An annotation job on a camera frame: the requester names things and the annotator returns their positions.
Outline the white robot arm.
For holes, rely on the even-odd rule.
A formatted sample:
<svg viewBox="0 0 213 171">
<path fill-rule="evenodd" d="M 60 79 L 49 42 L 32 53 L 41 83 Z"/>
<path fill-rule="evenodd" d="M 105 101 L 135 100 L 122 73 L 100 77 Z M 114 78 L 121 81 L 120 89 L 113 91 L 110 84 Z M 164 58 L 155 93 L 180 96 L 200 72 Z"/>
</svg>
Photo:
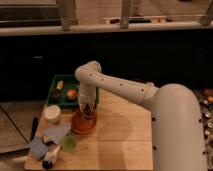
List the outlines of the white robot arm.
<svg viewBox="0 0 213 171">
<path fill-rule="evenodd" d="M 161 87 L 102 73 L 90 61 L 75 70 L 81 108 L 102 88 L 151 112 L 153 171 L 208 171 L 202 114 L 194 93 L 181 84 Z"/>
</svg>

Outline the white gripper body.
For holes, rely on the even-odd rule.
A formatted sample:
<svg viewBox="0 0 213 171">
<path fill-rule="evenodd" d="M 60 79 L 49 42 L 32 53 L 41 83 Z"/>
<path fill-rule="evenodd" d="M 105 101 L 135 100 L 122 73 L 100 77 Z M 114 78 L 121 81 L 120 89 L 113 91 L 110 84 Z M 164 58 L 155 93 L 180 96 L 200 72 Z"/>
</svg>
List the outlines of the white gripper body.
<svg viewBox="0 0 213 171">
<path fill-rule="evenodd" d="M 90 84 L 80 83 L 78 91 L 78 103 L 91 108 L 95 107 L 96 102 L 96 87 Z"/>
</svg>

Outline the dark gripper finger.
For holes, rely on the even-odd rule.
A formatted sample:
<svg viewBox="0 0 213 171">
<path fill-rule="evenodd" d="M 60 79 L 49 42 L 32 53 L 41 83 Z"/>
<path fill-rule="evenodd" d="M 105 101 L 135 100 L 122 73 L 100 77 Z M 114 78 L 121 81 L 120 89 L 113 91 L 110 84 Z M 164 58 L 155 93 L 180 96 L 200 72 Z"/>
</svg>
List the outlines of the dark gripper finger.
<svg viewBox="0 0 213 171">
<path fill-rule="evenodd" d="M 84 113 L 84 112 L 91 112 L 91 113 L 93 113 L 94 112 L 94 109 L 93 109 L 93 107 L 90 105 L 90 104 L 86 104 L 86 106 L 85 106 L 85 108 L 83 109 L 83 111 L 82 111 L 82 114 Z"/>
</svg>

